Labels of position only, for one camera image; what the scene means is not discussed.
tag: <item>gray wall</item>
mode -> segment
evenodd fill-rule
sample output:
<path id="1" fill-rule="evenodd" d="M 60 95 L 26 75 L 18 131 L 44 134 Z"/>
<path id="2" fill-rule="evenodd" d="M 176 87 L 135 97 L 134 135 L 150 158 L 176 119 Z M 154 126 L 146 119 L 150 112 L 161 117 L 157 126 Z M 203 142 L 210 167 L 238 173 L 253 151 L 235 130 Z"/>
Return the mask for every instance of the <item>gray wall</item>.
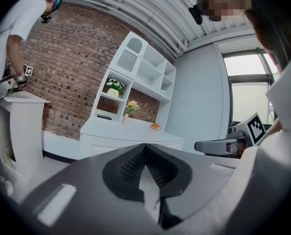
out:
<path id="1" fill-rule="evenodd" d="M 194 143 L 224 138 L 229 118 L 227 74 L 219 48 L 209 44 L 176 59 L 177 76 L 166 132 Z"/>

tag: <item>white pedestal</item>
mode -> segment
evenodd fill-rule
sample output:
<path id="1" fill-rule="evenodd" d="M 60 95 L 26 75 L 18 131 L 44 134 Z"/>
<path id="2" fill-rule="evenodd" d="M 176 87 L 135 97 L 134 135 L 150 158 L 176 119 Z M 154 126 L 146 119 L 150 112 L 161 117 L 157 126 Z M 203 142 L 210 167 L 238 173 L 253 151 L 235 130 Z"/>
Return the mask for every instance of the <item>white pedestal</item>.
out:
<path id="1" fill-rule="evenodd" d="M 45 103 L 49 101 L 29 92 L 13 93 L 0 100 L 0 159 L 5 170 L 22 183 L 28 182 L 43 159 Z"/>

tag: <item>baseboard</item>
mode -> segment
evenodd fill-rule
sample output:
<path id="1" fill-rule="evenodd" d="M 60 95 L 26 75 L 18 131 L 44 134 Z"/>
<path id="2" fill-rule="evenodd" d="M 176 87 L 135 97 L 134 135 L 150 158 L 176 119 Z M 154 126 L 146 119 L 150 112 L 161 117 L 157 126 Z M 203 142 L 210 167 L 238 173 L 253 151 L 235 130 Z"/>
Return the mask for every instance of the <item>baseboard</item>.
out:
<path id="1" fill-rule="evenodd" d="M 77 161 L 76 159 L 64 158 L 64 157 L 55 155 L 53 153 L 50 153 L 50 152 L 47 152 L 47 151 L 44 151 L 44 150 L 42 150 L 42 153 L 43 153 L 43 157 L 48 157 L 50 159 L 54 159 L 54 160 L 57 160 L 57 161 L 60 161 L 60 162 L 64 162 L 64 163 L 67 163 L 67 164 L 71 164 L 71 163 Z"/>

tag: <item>white wall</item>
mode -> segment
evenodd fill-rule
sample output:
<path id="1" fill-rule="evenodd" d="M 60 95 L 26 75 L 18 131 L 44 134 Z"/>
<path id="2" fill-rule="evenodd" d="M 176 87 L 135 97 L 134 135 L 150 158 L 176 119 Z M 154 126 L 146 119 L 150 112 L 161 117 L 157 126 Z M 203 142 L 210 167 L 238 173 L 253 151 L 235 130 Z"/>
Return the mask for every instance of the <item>white wall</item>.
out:
<path id="1" fill-rule="evenodd" d="M 232 53 L 242 50 L 263 49 L 255 34 L 228 38 L 216 42 L 222 54 Z"/>
<path id="2" fill-rule="evenodd" d="M 81 159 L 79 140 L 58 136 L 49 131 L 42 132 L 42 150 L 69 159 Z"/>
<path id="3" fill-rule="evenodd" d="M 218 45 L 194 49 L 176 59 L 177 76 L 166 132 L 185 138 L 184 151 L 197 141 L 225 138 L 229 86 Z"/>

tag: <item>glove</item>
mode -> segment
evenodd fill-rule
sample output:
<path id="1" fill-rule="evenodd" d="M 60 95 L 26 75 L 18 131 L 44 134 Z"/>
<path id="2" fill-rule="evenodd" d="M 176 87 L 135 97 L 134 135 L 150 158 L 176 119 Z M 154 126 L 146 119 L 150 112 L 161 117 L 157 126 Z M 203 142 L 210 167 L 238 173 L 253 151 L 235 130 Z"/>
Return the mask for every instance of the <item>glove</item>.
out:
<path id="1" fill-rule="evenodd" d="M 23 91 L 27 87 L 27 78 L 26 78 L 26 76 L 14 75 L 14 80 L 17 83 L 18 90 Z"/>

